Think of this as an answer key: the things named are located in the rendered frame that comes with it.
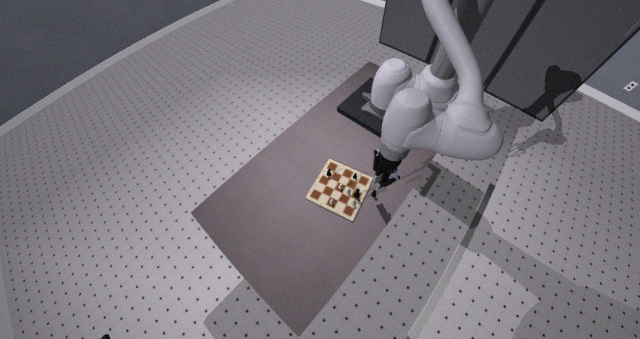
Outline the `brown and cream chessboard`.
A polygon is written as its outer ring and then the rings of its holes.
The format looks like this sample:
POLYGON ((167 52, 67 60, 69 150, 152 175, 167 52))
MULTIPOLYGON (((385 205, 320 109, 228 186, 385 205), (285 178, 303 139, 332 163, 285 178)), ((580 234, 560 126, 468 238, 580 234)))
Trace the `brown and cream chessboard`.
POLYGON ((353 222, 372 180, 373 177, 329 159, 305 198, 353 222), (328 169, 331 169, 331 176, 327 176, 328 169), (357 173, 356 179, 353 178, 354 173, 357 173), (339 189, 340 184, 342 190, 339 189), (348 188, 349 194, 346 193, 348 188), (353 195, 357 188, 360 196, 355 198, 353 195), (354 198, 356 204, 352 205, 354 198), (330 204, 331 199, 334 200, 333 205, 330 204))

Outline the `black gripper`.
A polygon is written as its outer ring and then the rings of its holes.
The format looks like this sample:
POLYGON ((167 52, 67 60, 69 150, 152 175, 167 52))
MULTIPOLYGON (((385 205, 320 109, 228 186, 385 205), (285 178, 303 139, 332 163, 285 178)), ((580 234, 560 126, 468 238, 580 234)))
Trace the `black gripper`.
POLYGON ((397 172, 397 167, 400 165, 401 161, 402 160, 390 161, 382 156, 379 149, 374 150, 373 170, 375 171, 375 177, 373 180, 373 185, 376 183, 381 184, 381 185, 378 184, 376 190, 377 189, 380 190, 383 188, 382 186, 386 187, 390 182, 395 182, 400 179, 400 176, 397 176, 396 172, 397 172), (377 159, 377 155, 378 155, 378 159, 377 159), (389 179, 390 173, 392 174, 392 176, 389 179))

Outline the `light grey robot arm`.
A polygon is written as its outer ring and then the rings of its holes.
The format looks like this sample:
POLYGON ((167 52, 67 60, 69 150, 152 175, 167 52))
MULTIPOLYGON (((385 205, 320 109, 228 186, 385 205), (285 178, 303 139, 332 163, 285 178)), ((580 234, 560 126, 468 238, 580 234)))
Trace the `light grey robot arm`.
POLYGON ((411 149, 463 160, 485 160, 499 152, 503 133, 484 106, 483 77, 470 46, 493 1, 458 0, 453 11, 449 0, 422 0, 441 42, 433 63, 415 73, 405 61, 388 59, 374 77, 371 94, 362 94, 368 101, 362 112, 383 120, 379 151, 384 158, 400 161, 411 149))

